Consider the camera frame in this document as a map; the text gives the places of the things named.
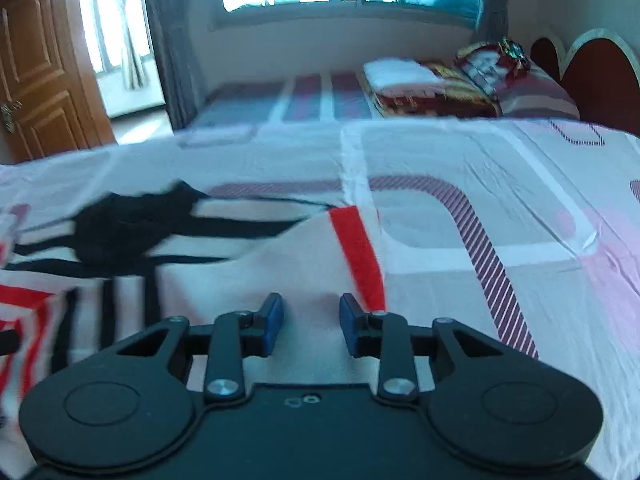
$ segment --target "metal screw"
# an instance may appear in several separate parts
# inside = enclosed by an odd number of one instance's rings
[[[290,408],[299,408],[302,406],[302,399],[300,399],[300,397],[289,397],[288,399],[284,399],[284,403]]]
[[[232,396],[240,386],[231,379],[216,379],[207,384],[207,391],[218,397]]]
[[[415,384],[409,379],[404,379],[402,377],[389,379],[388,381],[385,381],[382,387],[388,394],[403,397],[411,395],[415,390]]]
[[[316,394],[305,395],[302,397],[302,402],[305,404],[317,404],[320,400],[322,399],[320,399],[320,396],[317,396]]]

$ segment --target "pink patch on sheet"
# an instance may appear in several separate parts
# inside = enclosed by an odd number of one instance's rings
[[[640,228],[619,211],[607,212],[606,218],[594,210],[584,213],[597,232],[596,250],[579,260],[611,333],[628,351],[640,353]]]

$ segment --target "floor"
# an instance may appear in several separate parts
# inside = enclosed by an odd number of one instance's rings
[[[164,110],[112,119],[111,127],[118,144],[135,144],[174,134],[169,116]]]

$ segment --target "door panel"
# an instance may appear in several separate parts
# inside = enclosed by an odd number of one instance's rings
[[[0,104],[22,104],[14,133],[4,132],[17,162],[114,142],[99,94],[87,90],[88,75],[97,83],[79,50],[81,22],[69,19],[75,4],[0,0]]]

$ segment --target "window sill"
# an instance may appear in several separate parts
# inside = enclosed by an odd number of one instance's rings
[[[284,22],[307,18],[383,18],[387,20],[403,20],[409,22],[433,23],[434,25],[453,25],[473,30],[475,20],[421,8],[407,4],[386,2],[309,2],[294,4],[277,4],[268,7],[247,7],[217,13],[212,30],[227,27],[245,27],[263,23]]]

